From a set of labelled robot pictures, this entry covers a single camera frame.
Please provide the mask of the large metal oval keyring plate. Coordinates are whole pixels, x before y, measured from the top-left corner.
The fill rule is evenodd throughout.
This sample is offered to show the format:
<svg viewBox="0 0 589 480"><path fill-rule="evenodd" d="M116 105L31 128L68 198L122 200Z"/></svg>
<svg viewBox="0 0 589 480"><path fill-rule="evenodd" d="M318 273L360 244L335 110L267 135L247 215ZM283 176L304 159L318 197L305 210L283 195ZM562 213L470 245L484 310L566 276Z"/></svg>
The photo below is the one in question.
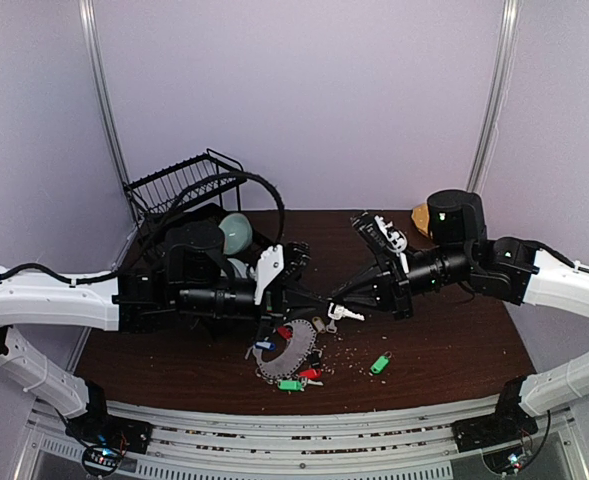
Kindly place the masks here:
<svg viewBox="0 0 589 480"><path fill-rule="evenodd" d="M317 331L307 320L295 319L285 324L292 329L292 337L287 341L283 352L272 360L264 360L264 350L252 347L258 374L265 380L285 380L291 378L312 352Z"/></svg>

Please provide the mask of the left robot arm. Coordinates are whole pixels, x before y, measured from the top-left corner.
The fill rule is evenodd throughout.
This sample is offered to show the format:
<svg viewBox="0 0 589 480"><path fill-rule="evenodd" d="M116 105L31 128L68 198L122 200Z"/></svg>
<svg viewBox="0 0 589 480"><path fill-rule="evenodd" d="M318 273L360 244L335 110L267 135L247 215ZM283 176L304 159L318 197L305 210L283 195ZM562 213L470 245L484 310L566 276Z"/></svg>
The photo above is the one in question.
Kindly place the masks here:
<svg viewBox="0 0 589 480"><path fill-rule="evenodd" d="M118 433L98 385L67 374L17 330L20 324L84 326L134 332L172 313L254 322L268 333L297 310L323 308L328 299L299 284L309 261L304 243L267 247L253 267L225 250L211 221L169 230L156 269L59 275L40 264L0 266L0 368L27 392L47 401L97 444Z"/></svg>

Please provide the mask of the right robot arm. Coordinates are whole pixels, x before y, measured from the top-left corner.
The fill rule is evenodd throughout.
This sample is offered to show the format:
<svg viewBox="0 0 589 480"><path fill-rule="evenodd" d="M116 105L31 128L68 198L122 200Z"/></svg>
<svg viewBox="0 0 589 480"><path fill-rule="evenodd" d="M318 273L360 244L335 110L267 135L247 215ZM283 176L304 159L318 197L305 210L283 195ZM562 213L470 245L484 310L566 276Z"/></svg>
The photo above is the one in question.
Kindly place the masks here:
<svg viewBox="0 0 589 480"><path fill-rule="evenodd" d="M428 197L427 207L431 249L411 248L404 233L380 215L352 218L375 262L332 293L329 317L358 319L370 309L409 318L414 296L465 284L477 295L589 318L589 266L538 241L489 239L476 193L442 190Z"/></svg>

